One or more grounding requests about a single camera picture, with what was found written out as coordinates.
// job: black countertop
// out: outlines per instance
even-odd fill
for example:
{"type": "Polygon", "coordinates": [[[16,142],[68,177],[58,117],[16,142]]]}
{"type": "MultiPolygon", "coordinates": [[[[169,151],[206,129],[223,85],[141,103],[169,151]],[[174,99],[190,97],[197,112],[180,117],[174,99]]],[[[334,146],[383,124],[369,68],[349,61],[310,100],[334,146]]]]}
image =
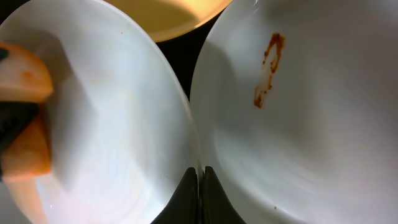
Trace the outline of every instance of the black countertop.
{"type": "MultiPolygon", "coordinates": [[[[27,2],[27,0],[0,0],[0,24],[7,16],[25,2],[27,2]]],[[[218,14],[206,24],[203,24],[201,27],[187,34],[157,43],[172,66],[188,98],[190,95],[192,75],[200,49],[219,16],[218,14]]]]}

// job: yellow plate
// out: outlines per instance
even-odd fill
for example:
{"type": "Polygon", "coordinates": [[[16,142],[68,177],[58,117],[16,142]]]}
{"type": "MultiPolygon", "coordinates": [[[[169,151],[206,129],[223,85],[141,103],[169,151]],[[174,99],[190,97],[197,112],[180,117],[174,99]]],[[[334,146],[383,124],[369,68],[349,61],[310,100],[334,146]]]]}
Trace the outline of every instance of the yellow plate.
{"type": "Polygon", "coordinates": [[[232,0],[105,0],[134,19],[160,42],[200,27],[232,0]]]}

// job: dirty plate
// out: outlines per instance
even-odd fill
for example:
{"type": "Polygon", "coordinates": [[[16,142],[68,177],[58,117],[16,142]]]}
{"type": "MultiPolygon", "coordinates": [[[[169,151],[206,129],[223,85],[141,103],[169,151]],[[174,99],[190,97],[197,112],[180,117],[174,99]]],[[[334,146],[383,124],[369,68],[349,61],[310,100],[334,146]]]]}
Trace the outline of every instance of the dirty plate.
{"type": "Polygon", "coordinates": [[[235,0],[219,18],[191,110],[247,223],[398,223],[397,11],[235,0]]]}

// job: white bowl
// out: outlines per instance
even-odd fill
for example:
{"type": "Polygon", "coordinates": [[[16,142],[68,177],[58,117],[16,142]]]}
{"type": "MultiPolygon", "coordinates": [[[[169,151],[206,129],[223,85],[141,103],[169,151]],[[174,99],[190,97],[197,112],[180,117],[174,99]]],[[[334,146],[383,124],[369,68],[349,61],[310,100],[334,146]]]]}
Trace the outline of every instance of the white bowl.
{"type": "Polygon", "coordinates": [[[21,210],[34,223],[150,223],[197,166],[186,96],[155,43],[95,0],[31,0],[0,40],[42,58],[55,87],[53,172],[9,185],[21,210]]]}
{"type": "Polygon", "coordinates": [[[191,110],[202,164],[247,223],[398,223],[397,11],[387,0],[235,0],[221,15],[191,110]],[[275,32],[285,45],[259,109],[275,32]]]}

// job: food stain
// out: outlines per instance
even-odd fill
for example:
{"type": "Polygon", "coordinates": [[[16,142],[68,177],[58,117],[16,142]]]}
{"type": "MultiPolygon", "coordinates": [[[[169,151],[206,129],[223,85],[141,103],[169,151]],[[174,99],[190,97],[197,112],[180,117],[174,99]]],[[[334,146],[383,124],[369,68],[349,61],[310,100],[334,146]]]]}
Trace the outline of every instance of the food stain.
{"type": "Polygon", "coordinates": [[[267,93],[272,89],[272,79],[278,69],[279,61],[282,56],[282,49],[284,48],[285,37],[279,33],[274,33],[269,42],[267,50],[264,52],[264,60],[262,61],[262,78],[254,92],[254,105],[262,108],[267,93]],[[267,63],[268,55],[272,49],[276,49],[276,53],[270,63],[267,63]]]}

